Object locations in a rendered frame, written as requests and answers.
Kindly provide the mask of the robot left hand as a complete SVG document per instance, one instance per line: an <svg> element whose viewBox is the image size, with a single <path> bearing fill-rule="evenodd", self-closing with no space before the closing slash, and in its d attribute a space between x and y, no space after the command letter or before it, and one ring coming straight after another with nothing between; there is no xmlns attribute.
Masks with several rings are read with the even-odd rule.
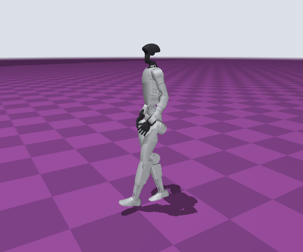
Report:
<svg viewBox="0 0 303 252"><path fill-rule="evenodd" d="M152 117L152 116L151 116ZM154 123L156 122L154 122L153 124L150 124L149 122L148 122L148 120L151 118L151 117L149 117L147 120L146 120L146 122L144 122L144 123L139 123L139 124L137 124L137 125L141 125L140 126L140 128L138 128L137 130L140 130L139 131L139 133L141 133L142 131L142 133L141 133L141 135L144 133L144 136L146 135L146 133L149 131L149 129L150 129L150 126L153 126L154 125Z"/></svg>

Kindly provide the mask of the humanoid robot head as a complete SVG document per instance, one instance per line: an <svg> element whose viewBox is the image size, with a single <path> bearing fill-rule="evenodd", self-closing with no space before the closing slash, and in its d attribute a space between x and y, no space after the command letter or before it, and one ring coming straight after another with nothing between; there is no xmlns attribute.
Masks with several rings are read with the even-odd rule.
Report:
<svg viewBox="0 0 303 252"><path fill-rule="evenodd" d="M147 44L145 45L143 48L142 48L143 52L145 53L145 63L148 64L149 63L149 67L148 68L151 68L150 66L151 65L156 65L156 62L155 61L151 61L149 60L150 58L150 55L153 56L155 53L158 53L160 52L160 48L156 45L156 44ZM154 66L155 67L155 66ZM156 67L158 67L156 65ZM147 68L147 69L148 69ZM159 67L158 67L159 68Z"/></svg>

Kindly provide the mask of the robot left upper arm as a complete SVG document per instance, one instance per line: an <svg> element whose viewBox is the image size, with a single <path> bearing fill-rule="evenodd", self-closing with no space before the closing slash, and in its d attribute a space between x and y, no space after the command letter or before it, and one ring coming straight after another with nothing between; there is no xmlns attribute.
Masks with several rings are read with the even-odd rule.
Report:
<svg viewBox="0 0 303 252"><path fill-rule="evenodd" d="M154 69L151 71L151 76L153 80L156 82L157 88L160 91L161 95L158 97L158 101L160 102L160 98L162 95L166 95L169 99L169 95L167 92L166 84L164 81L164 73L161 69Z"/></svg>

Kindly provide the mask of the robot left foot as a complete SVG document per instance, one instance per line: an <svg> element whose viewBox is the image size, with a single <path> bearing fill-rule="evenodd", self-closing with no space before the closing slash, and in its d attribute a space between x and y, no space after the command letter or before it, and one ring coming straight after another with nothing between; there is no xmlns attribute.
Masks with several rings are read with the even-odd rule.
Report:
<svg viewBox="0 0 303 252"><path fill-rule="evenodd" d="M133 200L134 198L129 197L127 199L123 199L119 201L119 204L122 206L140 206L141 205L141 199L138 198L138 200Z"/></svg>

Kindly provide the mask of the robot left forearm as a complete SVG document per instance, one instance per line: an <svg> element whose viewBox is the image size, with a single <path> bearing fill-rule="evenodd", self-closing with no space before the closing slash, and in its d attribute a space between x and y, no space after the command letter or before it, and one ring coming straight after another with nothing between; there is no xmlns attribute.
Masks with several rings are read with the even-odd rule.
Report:
<svg viewBox="0 0 303 252"><path fill-rule="evenodd" d="M163 110L165 110L168 102L168 97L166 95L162 95L160 98L160 103L157 104L155 112L153 116L148 120L150 124L153 124L156 120L160 118L160 114L162 114Z"/></svg>

